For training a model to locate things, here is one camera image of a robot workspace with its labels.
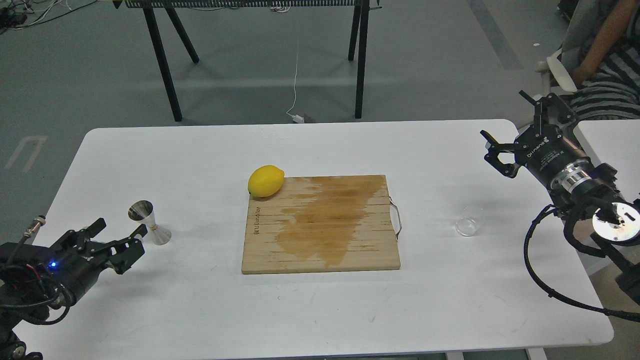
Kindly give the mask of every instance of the black rack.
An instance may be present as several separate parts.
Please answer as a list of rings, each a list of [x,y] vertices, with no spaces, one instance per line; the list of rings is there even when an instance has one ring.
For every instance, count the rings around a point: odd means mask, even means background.
[[[164,82],[164,89],[169,98],[173,119],[182,121],[182,111],[178,102],[178,96],[175,93],[173,79],[169,64],[166,61],[164,47],[160,38],[160,31],[157,27],[154,8],[164,8],[173,23],[173,27],[177,31],[184,47],[187,49],[191,61],[198,63],[200,61],[196,54],[189,37],[187,36],[184,26],[177,13],[176,8],[224,8],[224,7],[243,7],[257,8],[270,6],[353,6],[353,21],[351,23],[351,38],[349,40],[349,52],[347,59],[353,61],[355,55],[356,42],[358,41],[358,33],[360,41],[358,43],[358,75],[356,79],[356,106],[355,118],[362,118],[362,97],[364,94],[364,69],[367,54],[367,30],[369,29],[369,11],[370,0],[113,0],[116,8],[122,3],[128,8],[141,8],[145,14],[151,42],[156,52],[156,59],[160,67],[160,73]]]
[[[125,0],[128,8],[265,8],[268,6],[356,6],[362,0]]]

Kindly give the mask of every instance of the table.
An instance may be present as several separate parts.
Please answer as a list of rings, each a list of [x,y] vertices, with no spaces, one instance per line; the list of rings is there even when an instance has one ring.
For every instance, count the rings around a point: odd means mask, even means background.
[[[625,200],[636,200],[640,191],[640,167],[637,164],[637,134],[640,133],[638,120],[598,120],[582,121],[575,128],[575,136],[591,157],[594,165],[608,163],[616,174],[616,186]],[[594,246],[593,240],[586,242]],[[619,247],[623,254],[634,247]],[[609,258],[600,259],[580,255],[590,274],[611,263]]]
[[[97,241],[127,236],[137,200],[173,231],[123,275],[110,270],[54,327],[15,332],[50,359],[221,359],[414,354],[604,343],[604,315],[548,298],[522,242],[550,202],[527,172],[485,163],[480,130],[507,120],[147,127],[90,131],[35,239],[50,245],[98,217]],[[272,163],[286,176],[385,174],[399,206],[400,270],[243,275],[246,181]],[[456,233],[478,204],[487,224]],[[550,286],[599,306],[562,223],[544,221],[531,262]]]
[[[364,96],[364,70],[367,58],[367,34],[369,31],[369,11],[372,10],[370,0],[112,0],[116,8],[119,8],[122,1],[129,8],[141,8],[145,14],[147,28],[151,36],[151,42],[156,53],[156,60],[162,75],[164,89],[169,98],[169,105],[175,121],[182,121],[182,111],[178,96],[173,86],[171,70],[166,60],[164,46],[160,37],[160,31],[156,22],[154,8],[164,8],[173,24],[178,36],[182,40],[184,47],[191,57],[193,63],[200,62],[195,48],[191,43],[187,32],[175,12],[175,8],[222,8],[222,7],[267,7],[267,6],[353,6],[353,20],[351,22],[351,37],[349,40],[349,52],[347,60],[353,61],[355,56],[356,42],[358,42],[358,75],[356,79],[356,106],[355,118],[362,118],[362,99]]]

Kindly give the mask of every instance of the jigger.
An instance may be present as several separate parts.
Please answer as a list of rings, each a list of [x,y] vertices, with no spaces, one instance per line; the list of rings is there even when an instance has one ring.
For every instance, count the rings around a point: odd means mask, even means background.
[[[129,218],[137,223],[145,224],[149,232],[145,237],[151,238],[154,244],[164,245],[171,240],[171,231],[156,224],[154,206],[147,200],[140,200],[129,208]]]

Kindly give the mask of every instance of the concrete floor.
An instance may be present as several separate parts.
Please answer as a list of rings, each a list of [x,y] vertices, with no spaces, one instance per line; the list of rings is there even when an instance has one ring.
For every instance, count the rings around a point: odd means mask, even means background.
[[[541,91],[534,66],[559,47],[566,31],[557,1],[383,0],[382,5],[371,12],[359,121],[509,119],[522,126],[532,120],[533,108],[518,91]],[[50,16],[63,11],[52,10]],[[0,242],[18,240],[34,216],[46,215],[91,129],[290,123],[285,112],[294,100],[296,54],[297,100],[291,113],[316,122],[355,121],[356,64],[346,60],[351,13],[349,8],[292,8],[283,14],[265,8],[181,9],[200,56],[195,65],[166,14],[156,11],[185,118],[181,123],[172,119],[140,10],[100,2],[0,35]],[[27,141],[11,161],[28,136],[40,137]],[[45,141],[39,149],[38,139]],[[131,153],[135,156],[135,144]],[[611,279],[594,281],[603,302],[614,293]],[[614,322],[614,342],[622,345],[551,349],[548,358],[632,359],[629,354],[640,354],[634,336],[640,332],[627,325]],[[623,347],[635,352],[616,355]],[[600,348],[608,355],[593,357]],[[467,360],[525,358],[521,350],[465,354]]]

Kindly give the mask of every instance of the yellow lemon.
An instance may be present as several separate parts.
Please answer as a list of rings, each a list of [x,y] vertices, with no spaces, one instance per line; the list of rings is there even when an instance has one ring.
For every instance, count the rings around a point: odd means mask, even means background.
[[[284,183],[284,171],[273,165],[258,168],[249,177],[247,189],[255,197],[267,197],[275,194]]]

